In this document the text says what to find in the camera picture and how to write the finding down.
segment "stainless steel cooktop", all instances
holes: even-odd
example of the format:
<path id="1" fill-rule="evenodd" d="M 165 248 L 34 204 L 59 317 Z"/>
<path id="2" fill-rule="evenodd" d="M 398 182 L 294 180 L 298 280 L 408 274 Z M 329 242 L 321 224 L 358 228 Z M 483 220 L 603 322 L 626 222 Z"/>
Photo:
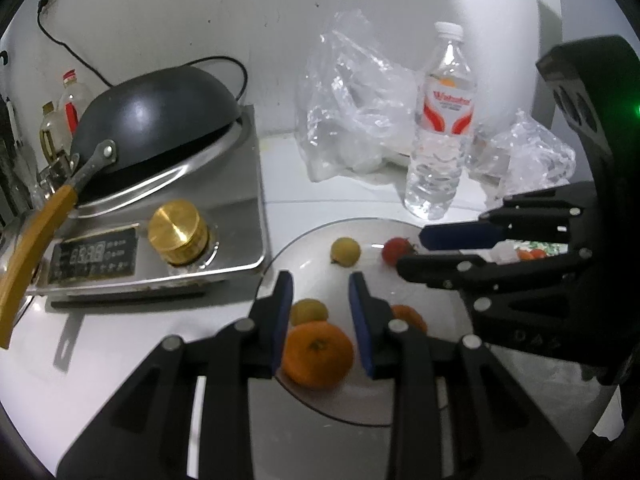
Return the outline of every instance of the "stainless steel cooktop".
<path id="1" fill-rule="evenodd" d="M 161 205 L 185 199 L 209 229 L 203 254 L 166 263 L 147 224 Z M 129 189 L 79 205 L 47 248 L 27 294 L 54 301 L 178 295 L 247 273 L 266 262 L 260 157 L 252 107 L 212 145 Z"/>

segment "white bottle cap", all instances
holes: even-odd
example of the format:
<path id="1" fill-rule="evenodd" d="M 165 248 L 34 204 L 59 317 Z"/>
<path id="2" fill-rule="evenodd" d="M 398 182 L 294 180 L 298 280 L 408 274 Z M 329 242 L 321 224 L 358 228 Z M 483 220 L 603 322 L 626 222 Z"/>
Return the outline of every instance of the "white bottle cap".
<path id="1" fill-rule="evenodd" d="M 450 38 L 452 40 L 462 41 L 464 31 L 457 23 L 449 22 L 436 22 L 436 30 L 438 34 L 444 38 Z"/>

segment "plastic bottle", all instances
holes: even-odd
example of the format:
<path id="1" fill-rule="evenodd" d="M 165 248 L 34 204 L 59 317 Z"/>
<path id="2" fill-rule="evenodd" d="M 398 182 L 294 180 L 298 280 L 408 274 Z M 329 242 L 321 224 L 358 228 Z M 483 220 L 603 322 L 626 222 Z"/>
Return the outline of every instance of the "plastic bottle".
<path id="1" fill-rule="evenodd" d="M 51 164 L 63 153 L 71 153 L 71 133 L 64 115 L 55 110 L 51 101 L 42 107 L 42 113 L 40 147 L 47 163 Z"/>
<path id="2" fill-rule="evenodd" d="M 418 92 L 416 135 L 404 206 L 420 218 L 442 218 L 456 194 L 471 137 L 476 80 L 460 45 L 462 27 L 437 22 L 438 44 Z"/>
<path id="3" fill-rule="evenodd" d="M 63 75 L 62 81 L 65 85 L 65 91 L 60 98 L 58 110 L 66 115 L 66 124 L 73 135 L 82 114 L 93 100 L 93 96 L 86 85 L 78 82 L 75 70 L 69 70 Z"/>

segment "bottle cap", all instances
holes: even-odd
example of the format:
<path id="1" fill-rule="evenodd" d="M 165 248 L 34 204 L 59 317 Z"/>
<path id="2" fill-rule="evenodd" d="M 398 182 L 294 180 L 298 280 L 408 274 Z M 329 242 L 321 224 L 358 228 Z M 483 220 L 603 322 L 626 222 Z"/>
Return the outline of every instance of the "bottle cap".
<path id="1" fill-rule="evenodd" d="M 436 22 L 436 30 L 439 35 L 452 40 L 462 41 L 464 36 L 464 30 L 457 23 Z"/>
<path id="2" fill-rule="evenodd" d="M 75 70 L 69 70 L 65 75 L 62 76 L 62 81 L 66 82 L 68 79 L 72 79 L 76 77 Z"/>

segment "blue gripper pad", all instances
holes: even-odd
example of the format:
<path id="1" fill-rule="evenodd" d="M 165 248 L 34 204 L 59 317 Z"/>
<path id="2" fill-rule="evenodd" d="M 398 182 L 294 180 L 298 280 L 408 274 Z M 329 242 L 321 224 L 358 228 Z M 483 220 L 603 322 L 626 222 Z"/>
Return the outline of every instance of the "blue gripper pad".
<path id="1" fill-rule="evenodd" d="M 364 319 L 364 313 L 362 311 L 362 302 L 360 301 L 360 295 L 358 294 L 358 288 L 355 283 L 355 276 L 352 274 L 349 277 L 349 306 L 351 307 L 351 318 L 353 319 L 353 327 L 356 332 L 356 339 L 358 341 L 358 351 L 360 353 L 360 362 L 367 375 L 373 377 L 373 359 L 372 359 L 372 344 L 369 334 L 369 328 Z"/>
<path id="2" fill-rule="evenodd" d="M 505 239 L 502 227 L 487 221 L 427 225 L 420 231 L 420 243 L 430 251 L 491 249 Z"/>
<path id="3" fill-rule="evenodd" d="M 288 270 L 281 270 L 278 274 L 276 286 L 273 288 L 271 297 L 279 303 L 278 320 L 273 330 L 272 339 L 273 357 L 271 361 L 271 373 L 275 374 L 278 368 L 280 368 L 282 361 L 284 341 L 289 325 L 289 312 L 291 310 L 291 303 L 293 302 L 293 278 Z"/>

